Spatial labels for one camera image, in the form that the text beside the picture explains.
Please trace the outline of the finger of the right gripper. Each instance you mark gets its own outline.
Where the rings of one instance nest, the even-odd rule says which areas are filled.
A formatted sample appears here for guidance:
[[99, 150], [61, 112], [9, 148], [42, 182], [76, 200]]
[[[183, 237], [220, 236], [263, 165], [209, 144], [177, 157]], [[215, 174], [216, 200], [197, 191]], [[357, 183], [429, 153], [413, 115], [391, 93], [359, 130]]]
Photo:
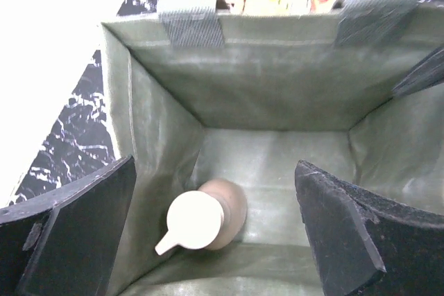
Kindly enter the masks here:
[[413, 66], [393, 88], [393, 97], [403, 97], [443, 83], [443, 45]]

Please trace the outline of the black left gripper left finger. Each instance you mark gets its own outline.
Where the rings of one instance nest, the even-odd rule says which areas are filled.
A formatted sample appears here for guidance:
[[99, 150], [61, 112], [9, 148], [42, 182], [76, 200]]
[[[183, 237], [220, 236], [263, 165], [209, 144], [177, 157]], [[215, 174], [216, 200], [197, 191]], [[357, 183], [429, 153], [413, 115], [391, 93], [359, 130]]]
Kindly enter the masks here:
[[135, 181], [128, 156], [1, 209], [1, 294], [104, 295]]

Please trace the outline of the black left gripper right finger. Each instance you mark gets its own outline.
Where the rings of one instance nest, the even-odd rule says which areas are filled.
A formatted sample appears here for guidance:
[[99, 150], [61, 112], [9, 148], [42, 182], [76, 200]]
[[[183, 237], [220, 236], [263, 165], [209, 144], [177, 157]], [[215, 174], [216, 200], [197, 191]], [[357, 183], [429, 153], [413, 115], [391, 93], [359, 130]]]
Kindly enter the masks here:
[[296, 196], [325, 295], [442, 295], [443, 216], [301, 160]]

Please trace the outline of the beige pump lotion bottle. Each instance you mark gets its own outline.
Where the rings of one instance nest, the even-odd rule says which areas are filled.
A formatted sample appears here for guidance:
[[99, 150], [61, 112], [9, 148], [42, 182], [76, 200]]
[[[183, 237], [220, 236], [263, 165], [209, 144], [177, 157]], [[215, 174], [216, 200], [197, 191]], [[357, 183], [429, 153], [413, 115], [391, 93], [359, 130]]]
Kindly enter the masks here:
[[155, 246], [158, 255], [180, 246], [219, 250], [242, 230], [248, 204], [244, 190], [225, 179], [213, 179], [180, 194], [166, 214], [167, 232]]

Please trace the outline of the olive green canvas bag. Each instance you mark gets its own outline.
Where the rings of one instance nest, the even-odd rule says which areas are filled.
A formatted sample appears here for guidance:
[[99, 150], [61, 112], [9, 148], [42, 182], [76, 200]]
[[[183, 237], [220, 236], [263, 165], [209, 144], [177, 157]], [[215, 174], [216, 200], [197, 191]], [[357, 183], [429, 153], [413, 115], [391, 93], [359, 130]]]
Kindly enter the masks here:
[[[393, 97], [443, 45], [442, 7], [346, 0], [258, 17], [159, 0], [102, 27], [108, 130], [137, 171], [109, 295], [325, 295], [296, 196], [301, 160], [443, 216], [443, 83]], [[247, 197], [234, 241], [156, 254], [171, 202], [214, 178]]]

